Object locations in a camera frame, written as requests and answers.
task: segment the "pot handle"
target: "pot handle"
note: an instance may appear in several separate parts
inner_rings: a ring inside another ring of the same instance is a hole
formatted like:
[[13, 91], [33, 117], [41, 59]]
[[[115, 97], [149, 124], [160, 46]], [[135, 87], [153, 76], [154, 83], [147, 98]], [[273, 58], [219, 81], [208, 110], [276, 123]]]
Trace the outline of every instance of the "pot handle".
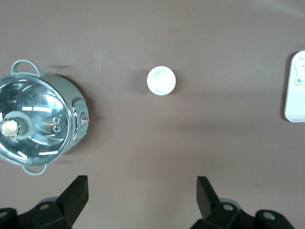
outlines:
[[[37, 73], [25, 73], [25, 72], [18, 72], [17, 71], [17, 66], [18, 64], [22, 63], [22, 62], [26, 62], [26, 63], [29, 63], [31, 64]], [[15, 61], [13, 63], [13, 65], [11, 66], [11, 74], [14, 75], [14, 74], [23, 74], [23, 75], [31, 75], [31, 76], [35, 76], [35, 77], [44, 77], [44, 73], [43, 71], [37, 66], [37, 64], [35, 64], [33, 61], [29, 61], [29, 60], [18, 60], [18, 61]]]
[[43, 170], [40, 172], [34, 172], [34, 171], [30, 170], [30, 168], [28, 166], [22, 166], [22, 169], [25, 173], [27, 173], [29, 175], [39, 176], [39, 175], [43, 174], [44, 171], [46, 171], [47, 167], [48, 167], [48, 164], [45, 164]]

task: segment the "stainless steel pot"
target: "stainless steel pot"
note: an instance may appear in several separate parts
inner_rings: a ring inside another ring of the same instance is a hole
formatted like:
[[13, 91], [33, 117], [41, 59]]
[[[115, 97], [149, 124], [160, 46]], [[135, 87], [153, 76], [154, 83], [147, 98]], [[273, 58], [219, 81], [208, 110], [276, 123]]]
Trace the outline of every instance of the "stainless steel pot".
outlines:
[[[36, 73], [18, 72], [31, 64]], [[0, 157], [42, 174], [49, 163], [85, 136], [89, 112], [80, 91], [68, 80], [45, 74], [34, 62], [18, 60], [0, 79]], [[44, 166], [40, 172], [30, 167]]]

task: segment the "brown surface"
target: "brown surface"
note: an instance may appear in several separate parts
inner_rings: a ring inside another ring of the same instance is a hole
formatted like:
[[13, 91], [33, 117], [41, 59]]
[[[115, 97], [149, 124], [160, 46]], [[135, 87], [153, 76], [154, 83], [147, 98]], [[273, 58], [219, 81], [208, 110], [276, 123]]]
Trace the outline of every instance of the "brown surface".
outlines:
[[[25, 58], [66, 76], [91, 122], [42, 176], [1, 160], [0, 207], [22, 213], [88, 175], [75, 229], [188, 229], [208, 176], [249, 214], [274, 209], [303, 228], [305, 126], [283, 104], [304, 24], [303, 0], [2, 1], [1, 75]], [[167, 96], [146, 85], [158, 65], [176, 74]]]

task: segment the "white round object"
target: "white round object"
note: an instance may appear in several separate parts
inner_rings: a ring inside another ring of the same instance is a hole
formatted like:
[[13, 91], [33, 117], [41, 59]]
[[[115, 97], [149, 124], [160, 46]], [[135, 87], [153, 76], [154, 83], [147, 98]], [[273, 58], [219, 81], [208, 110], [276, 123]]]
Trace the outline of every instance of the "white round object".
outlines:
[[19, 126], [15, 120], [6, 120], [1, 123], [1, 132], [7, 137], [14, 137], [18, 134]]
[[166, 95], [175, 88], [176, 77], [168, 67], [158, 66], [148, 73], [147, 85], [152, 93]]

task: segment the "pot lid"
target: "pot lid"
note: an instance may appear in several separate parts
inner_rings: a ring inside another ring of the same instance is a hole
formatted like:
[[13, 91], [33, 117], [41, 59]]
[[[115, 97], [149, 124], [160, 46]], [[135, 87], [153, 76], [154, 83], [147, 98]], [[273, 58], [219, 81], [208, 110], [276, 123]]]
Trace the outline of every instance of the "pot lid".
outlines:
[[0, 156], [20, 166], [55, 160], [69, 143], [69, 111], [58, 92], [30, 75], [0, 79]]

